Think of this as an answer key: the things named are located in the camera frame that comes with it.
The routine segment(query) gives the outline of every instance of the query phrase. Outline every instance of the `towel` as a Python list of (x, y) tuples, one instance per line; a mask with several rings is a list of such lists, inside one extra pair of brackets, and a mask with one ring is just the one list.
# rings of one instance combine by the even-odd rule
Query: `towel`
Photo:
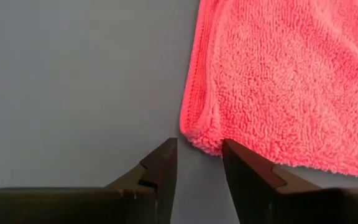
[(180, 129), (358, 176), (358, 0), (201, 0)]

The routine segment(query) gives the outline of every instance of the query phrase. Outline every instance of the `towel fold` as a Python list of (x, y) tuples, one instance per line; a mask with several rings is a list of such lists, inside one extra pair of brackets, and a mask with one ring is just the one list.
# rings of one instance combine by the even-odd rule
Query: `towel fold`
[(180, 129), (358, 176), (358, 0), (201, 0)]

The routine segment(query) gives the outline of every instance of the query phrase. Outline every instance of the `metal tool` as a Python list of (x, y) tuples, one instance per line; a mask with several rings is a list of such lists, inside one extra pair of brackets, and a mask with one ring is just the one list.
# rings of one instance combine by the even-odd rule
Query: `metal tool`
[(170, 138), (104, 188), (0, 189), (0, 223), (168, 224), (176, 182)]
[(223, 163), (241, 224), (358, 224), (358, 189), (322, 189), (230, 139)]

